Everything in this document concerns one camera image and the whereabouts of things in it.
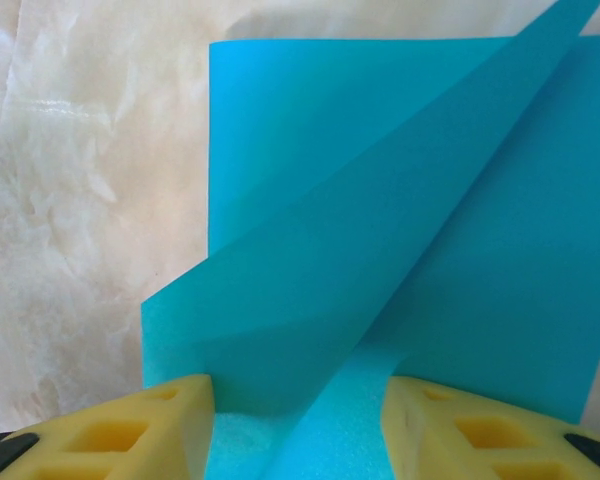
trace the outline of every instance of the white backdrop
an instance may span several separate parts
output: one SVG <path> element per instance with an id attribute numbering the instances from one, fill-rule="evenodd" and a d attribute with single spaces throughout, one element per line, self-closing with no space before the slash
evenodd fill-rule
<path id="1" fill-rule="evenodd" d="M 551 3 L 0 0 L 0 430 L 141 388 L 139 304 L 206 252 L 209 42 L 510 35 Z"/>

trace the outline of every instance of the square hole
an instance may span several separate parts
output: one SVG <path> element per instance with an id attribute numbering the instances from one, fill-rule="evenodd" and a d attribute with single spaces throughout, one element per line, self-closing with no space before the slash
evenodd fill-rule
<path id="1" fill-rule="evenodd" d="M 95 423 L 78 435 L 68 452 L 127 452 L 149 425 L 143 422 L 108 421 Z"/>
<path id="2" fill-rule="evenodd" d="M 456 426 L 475 448 L 533 447 L 533 439 L 513 421 L 502 417 L 465 417 Z"/>
<path id="3" fill-rule="evenodd" d="M 38 471 L 35 480 L 105 480 L 109 469 L 84 467 L 49 467 Z"/>
<path id="4" fill-rule="evenodd" d="M 496 465 L 493 469 L 502 480 L 577 480 L 559 463 L 519 463 Z"/>
<path id="5" fill-rule="evenodd" d="M 423 390 L 424 396 L 429 400 L 440 401 L 440 400 L 451 400 L 453 395 L 441 390 L 433 390 L 431 388 L 425 388 Z"/>

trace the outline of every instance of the yellow clamp jaw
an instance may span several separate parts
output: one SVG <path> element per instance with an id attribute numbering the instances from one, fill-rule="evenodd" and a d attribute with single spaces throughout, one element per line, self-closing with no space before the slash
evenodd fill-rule
<path id="1" fill-rule="evenodd" d="M 202 480 L 213 417 L 184 377 L 0 434 L 0 480 Z M 600 480 L 591 432 L 442 385 L 392 377 L 381 422 L 396 480 Z"/>

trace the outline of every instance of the blue foam sheet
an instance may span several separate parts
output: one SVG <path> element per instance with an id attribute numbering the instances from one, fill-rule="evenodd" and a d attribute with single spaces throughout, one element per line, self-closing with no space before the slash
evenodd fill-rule
<path id="1" fill-rule="evenodd" d="M 143 304 L 147 385 L 213 376 L 209 479 L 391 478 L 394 371 L 578 420 L 597 3 L 512 38 L 212 46 L 211 256 Z"/>

